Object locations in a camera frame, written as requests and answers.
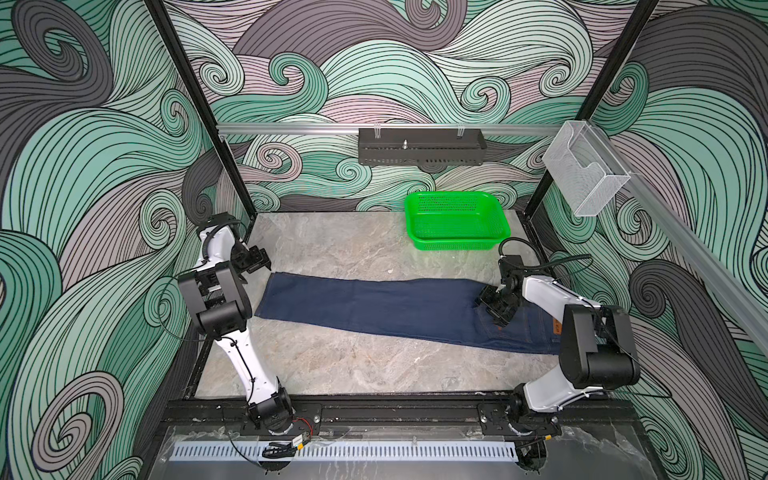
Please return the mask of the dark blue denim trousers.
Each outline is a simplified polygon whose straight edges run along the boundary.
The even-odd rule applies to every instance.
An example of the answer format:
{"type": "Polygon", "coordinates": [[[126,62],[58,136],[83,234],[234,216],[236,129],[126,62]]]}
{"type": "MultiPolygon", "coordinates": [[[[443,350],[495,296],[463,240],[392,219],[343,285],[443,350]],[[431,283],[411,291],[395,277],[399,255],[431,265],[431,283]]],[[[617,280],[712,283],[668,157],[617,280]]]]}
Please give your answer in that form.
{"type": "Polygon", "coordinates": [[[365,281],[279,272],[270,275],[255,315],[503,352],[559,352],[551,315],[523,305],[501,326],[476,302],[485,287],[468,279],[365,281]]]}

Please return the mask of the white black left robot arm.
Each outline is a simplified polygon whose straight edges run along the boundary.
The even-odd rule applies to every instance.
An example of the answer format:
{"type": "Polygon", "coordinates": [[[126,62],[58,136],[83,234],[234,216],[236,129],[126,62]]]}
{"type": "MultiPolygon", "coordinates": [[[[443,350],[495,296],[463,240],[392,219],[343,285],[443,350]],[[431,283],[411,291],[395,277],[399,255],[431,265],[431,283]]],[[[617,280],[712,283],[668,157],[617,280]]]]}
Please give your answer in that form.
{"type": "Polygon", "coordinates": [[[269,270],[271,260],[264,249],[246,244],[238,225],[236,217],[220,213],[198,228],[198,259],[178,276],[178,289],[193,326],[225,352],[238,374],[248,418],[258,428],[283,432],[294,421],[294,409],[278,376],[251,342],[253,308],[245,289],[245,276],[269,270]]]}

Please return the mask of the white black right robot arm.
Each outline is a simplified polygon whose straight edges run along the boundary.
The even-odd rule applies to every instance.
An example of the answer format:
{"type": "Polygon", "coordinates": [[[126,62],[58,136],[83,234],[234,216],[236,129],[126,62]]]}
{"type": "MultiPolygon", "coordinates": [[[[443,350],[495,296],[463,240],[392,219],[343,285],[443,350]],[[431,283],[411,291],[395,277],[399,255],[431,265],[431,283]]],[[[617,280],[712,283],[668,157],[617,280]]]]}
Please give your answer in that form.
{"type": "Polygon", "coordinates": [[[559,340],[558,365],[536,380],[515,388],[509,416],[514,421],[536,415],[552,417],[592,394],[636,384],[641,365],[628,313],[603,305],[563,286],[548,275],[556,265],[527,266],[518,255],[501,255],[501,284],[486,286],[476,298],[498,330],[543,332],[559,340]]]}

